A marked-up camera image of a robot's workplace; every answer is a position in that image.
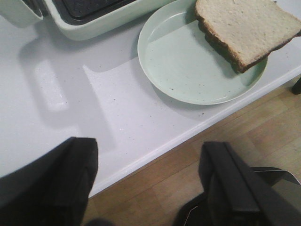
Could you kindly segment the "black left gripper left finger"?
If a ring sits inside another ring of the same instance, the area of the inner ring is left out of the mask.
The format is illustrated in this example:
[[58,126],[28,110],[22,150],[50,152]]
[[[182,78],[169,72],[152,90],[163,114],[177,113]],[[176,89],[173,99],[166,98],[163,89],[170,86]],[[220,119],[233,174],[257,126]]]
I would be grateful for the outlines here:
[[94,138],[71,137],[0,178],[2,226],[79,226],[98,171]]

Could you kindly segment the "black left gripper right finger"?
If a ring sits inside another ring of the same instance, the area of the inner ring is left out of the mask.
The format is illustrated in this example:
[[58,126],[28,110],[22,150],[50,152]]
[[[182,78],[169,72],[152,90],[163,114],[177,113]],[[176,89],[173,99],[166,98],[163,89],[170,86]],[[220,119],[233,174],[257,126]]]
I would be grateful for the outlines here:
[[301,185],[285,170],[250,168],[226,142],[202,145],[199,175],[215,226],[299,226]]

